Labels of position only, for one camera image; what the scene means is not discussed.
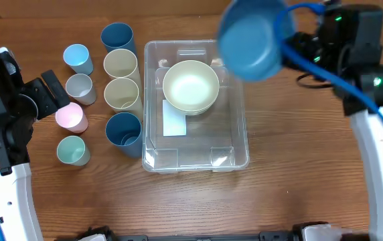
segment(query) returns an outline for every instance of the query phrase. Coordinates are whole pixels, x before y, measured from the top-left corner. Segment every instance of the pink cup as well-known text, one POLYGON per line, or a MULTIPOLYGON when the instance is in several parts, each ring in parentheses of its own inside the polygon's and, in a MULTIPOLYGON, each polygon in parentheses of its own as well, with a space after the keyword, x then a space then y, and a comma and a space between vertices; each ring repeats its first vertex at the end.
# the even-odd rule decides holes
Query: pink cup
POLYGON ((73 133, 82 133, 89 125, 82 108, 73 102, 59 109, 56 112, 55 119, 58 125, 73 133))

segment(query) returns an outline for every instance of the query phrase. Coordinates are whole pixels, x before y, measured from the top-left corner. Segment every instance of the plastic cup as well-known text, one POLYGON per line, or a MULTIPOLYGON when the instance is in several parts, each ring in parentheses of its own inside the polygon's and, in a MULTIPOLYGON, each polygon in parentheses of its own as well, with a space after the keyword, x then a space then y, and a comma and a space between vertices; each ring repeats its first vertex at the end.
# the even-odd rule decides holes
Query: plastic cup
POLYGON ((135 115, 125 112, 114 115, 106 124, 105 134, 128 157, 142 157, 143 132, 141 121, 135 115))
POLYGON ((100 40, 108 53, 116 49, 126 49, 137 55, 132 28, 126 23, 112 23, 106 26, 100 34, 100 40))
MULTIPOLYGON (((273 23, 286 8, 283 0, 236 0, 227 7, 218 30, 218 49, 236 76, 245 81, 265 80, 281 70, 282 54, 273 23)), ((285 37, 294 34, 291 15, 282 28, 285 37)))
POLYGON ((60 108, 55 114, 55 119, 58 125, 73 133, 82 133, 89 125, 82 108, 73 102, 60 108))
POLYGON ((113 50, 104 59, 105 72, 111 80, 124 77, 137 83, 139 92, 142 91, 141 76, 139 75, 138 59, 130 50, 113 50))
POLYGON ((65 85, 66 92, 78 102, 89 105, 96 101, 96 90, 92 79, 85 74, 71 76, 65 85))
POLYGON ((70 165, 83 166, 90 160, 89 148, 83 139, 76 136, 64 138, 59 143, 56 154, 61 162, 70 165))
POLYGON ((89 50, 82 44, 73 44, 64 51, 64 61, 77 74, 91 74, 93 63, 90 59, 89 50))
POLYGON ((130 112, 143 120, 143 103, 137 83, 128 78, 111 80, 104 90, 105 102, 116 112, 130 112))

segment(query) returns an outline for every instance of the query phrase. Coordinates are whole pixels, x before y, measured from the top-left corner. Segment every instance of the white paper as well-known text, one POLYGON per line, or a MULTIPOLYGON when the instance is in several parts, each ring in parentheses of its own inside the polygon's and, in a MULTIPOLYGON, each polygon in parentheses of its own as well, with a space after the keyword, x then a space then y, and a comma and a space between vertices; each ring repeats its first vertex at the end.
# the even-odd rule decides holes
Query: white paper
POLYGON ((185 135, 185 114, 173 107, 167 100, 163 100, 163 136, 185 135))

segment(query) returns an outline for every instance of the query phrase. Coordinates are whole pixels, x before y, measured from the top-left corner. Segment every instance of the beige cup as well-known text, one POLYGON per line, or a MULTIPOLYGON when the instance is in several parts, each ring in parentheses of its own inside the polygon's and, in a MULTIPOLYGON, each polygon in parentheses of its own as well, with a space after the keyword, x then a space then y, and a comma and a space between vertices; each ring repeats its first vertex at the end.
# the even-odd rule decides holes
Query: beige cup
POLYGON ((130 112, 143 120, 143 103, 135 81, 128 78, 111 80, 104 90, 105 102, 116 112, 130 112))
POLYGON ((142 93, 141 76, 139 75, 138 59, 130 50, 117 49, 109 52, 104 59, 105 72, 111 80, 116 78, 129 78, 137 83, 142 93))

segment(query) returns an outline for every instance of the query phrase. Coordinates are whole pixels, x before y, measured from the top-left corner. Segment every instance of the blue bowl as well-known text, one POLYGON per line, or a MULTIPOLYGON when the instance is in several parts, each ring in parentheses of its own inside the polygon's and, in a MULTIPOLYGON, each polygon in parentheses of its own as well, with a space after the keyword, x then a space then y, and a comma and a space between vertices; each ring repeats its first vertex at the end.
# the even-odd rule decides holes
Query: blue bowl
MULTIPOLYGON (((266 80, 283 67, 273 23, 287 8, 283 0, 236 0, 225 10, 218 31, 218 49, 226 67, 244 81, 266 80)), ((291 15, 282 24, 284 36, 295 33, 291 15)))

